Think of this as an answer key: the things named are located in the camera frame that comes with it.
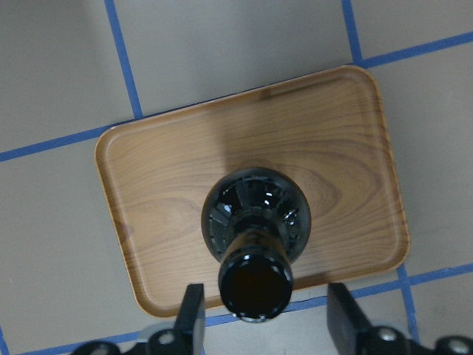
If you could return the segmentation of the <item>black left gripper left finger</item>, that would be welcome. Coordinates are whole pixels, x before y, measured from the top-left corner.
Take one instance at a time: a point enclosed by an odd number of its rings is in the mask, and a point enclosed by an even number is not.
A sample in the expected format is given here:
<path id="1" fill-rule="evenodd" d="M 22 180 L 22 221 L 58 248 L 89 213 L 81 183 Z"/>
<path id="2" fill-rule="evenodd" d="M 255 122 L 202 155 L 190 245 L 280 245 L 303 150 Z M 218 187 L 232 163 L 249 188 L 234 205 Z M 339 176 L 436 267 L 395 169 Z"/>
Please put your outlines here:
<path id="1" fill-rule="evenodd" d="M 189 284 L 174 324 L 177 354 L 200 355 L 205 335 L 205 292 L 202 283 Z"/>

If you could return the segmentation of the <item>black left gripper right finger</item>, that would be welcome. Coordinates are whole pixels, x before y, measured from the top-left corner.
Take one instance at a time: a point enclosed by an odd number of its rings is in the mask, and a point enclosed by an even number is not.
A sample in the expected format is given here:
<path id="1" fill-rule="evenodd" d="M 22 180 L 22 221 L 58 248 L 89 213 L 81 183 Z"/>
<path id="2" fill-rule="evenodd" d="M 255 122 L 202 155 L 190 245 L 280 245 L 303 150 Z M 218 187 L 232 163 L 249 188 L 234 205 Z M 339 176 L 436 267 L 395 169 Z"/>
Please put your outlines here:
<path id="1" fill-rule="evenodd" d="M 361 354 L 372 324 L 343 283 L 327 285 L 327 327 L 338 354 Z"/>

